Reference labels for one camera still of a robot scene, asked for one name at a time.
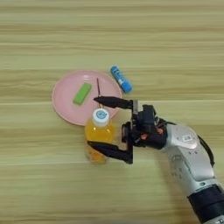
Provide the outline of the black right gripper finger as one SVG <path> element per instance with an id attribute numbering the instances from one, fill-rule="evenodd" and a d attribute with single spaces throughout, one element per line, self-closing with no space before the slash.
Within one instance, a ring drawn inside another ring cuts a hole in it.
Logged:
<path id="1" fill-rule="evenodd" d="M 95 141 L 88 141 L 87 143 L 106 157 L 122 160 L 124 162 L 129 161 L 128 153 L 125 150 L 120 150 L 116 145 Z"/>
<path id="2" fill-rule="evenodd" d="M 95 97 L 94 100 L 103 106 L 115 109 L 132 109 L 132 101 L 124 100 L 122 98 L 113 96 L 99 96 Z"/>

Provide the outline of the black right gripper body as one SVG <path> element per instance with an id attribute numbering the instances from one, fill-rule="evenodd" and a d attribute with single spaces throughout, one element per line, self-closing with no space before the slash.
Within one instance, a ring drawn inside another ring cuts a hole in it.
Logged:
<path id="1" fill-rule="evenodd" d="M 167 139 L 166 122 L 157 117 L 152 105 L 143 105 L 138 110 L 138 102 L 132 101 L 131 119 L 122 126 L 122 142 L 126 143 L 125 150 L 129 155 L 127 164 L 133 163 L 133 147 L 151 147 L 161 150 Z"/>

